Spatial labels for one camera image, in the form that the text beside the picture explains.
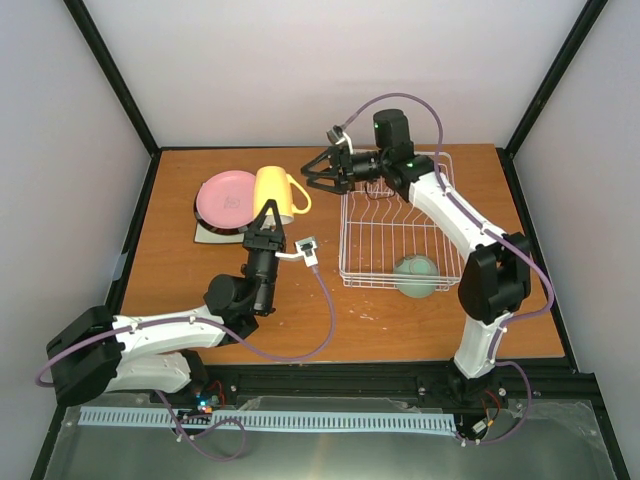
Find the pink plate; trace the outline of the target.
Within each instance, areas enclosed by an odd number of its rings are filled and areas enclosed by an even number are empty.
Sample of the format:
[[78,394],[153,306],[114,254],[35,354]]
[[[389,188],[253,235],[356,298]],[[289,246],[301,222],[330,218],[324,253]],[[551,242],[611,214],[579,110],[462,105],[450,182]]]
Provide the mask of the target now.
[[199,217],[212,227],[239,229],[254,219],[253,198],[256,176],[242,170],[216,174],[202,184],[195,209]]

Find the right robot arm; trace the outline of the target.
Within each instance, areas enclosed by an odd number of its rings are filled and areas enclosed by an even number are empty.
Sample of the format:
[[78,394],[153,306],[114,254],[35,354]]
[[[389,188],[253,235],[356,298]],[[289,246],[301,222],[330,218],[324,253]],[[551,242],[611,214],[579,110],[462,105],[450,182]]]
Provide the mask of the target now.
[[327,133],[330,147],[301,173],[308,186],[339,195],[359,182],[382,179],[454,244],[465,262],[458,299],[466,320],[449,384],[463,396],[488,378],[507,321],[531,293],[529,241],[487,221],[440,172],[435,156],[416,153],[402,110],[376,112],[373,129],[375,150],[356,152],[345,127],[333,127]]

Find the yellow mug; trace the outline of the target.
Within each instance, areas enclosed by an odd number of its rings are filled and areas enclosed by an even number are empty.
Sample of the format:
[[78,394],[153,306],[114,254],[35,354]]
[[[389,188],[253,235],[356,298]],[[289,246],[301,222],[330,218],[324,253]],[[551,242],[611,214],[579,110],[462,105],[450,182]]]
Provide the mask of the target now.
[[[295,187],[306,200],[305,207],[294,203],[292,188]],[[283,225],[292,223],[296,215],[307,214],[312,208],[312,201],[307,191],[279,166],[264,166],[256,173],[253,192],[253,214],[257,217],[268,200],[277,204],[279,220]]]

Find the white wire dish rack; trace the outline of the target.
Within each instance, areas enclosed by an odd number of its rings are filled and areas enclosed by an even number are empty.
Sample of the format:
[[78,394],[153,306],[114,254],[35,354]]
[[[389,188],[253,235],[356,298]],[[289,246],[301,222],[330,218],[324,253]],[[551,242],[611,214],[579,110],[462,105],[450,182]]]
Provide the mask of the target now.
[[396,289],[394,265],[424,255],[439,269],[436,291],[456,286],[464,266],[453,242],[380,179],[341,197],[339,273],[346,287]]

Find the green ceramic bowl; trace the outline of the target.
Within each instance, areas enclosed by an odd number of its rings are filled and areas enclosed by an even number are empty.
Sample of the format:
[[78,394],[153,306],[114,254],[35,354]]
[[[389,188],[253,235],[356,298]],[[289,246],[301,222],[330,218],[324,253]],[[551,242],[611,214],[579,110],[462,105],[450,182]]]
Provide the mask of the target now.
[[403,295],[422,299],[436,291],[439,269],[429,257],[424,255],[405,256],[393,268],[396,289]]

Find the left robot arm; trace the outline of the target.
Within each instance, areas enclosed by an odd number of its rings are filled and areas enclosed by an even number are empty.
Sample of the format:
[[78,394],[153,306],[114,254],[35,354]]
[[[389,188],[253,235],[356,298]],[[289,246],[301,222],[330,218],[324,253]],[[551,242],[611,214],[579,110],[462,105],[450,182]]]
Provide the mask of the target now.
[[218,274],[201,307],[162,315],[114,315],[87,309],[46,346],[51,388],[61,406],[75,406],[122,390],[163,390],[186,402],[201,400],[208,378],[198,371],[196,348],[240,343],[274,312],[279,254],[286,237],[273,199],[244,234],[247,260],[238,276]]

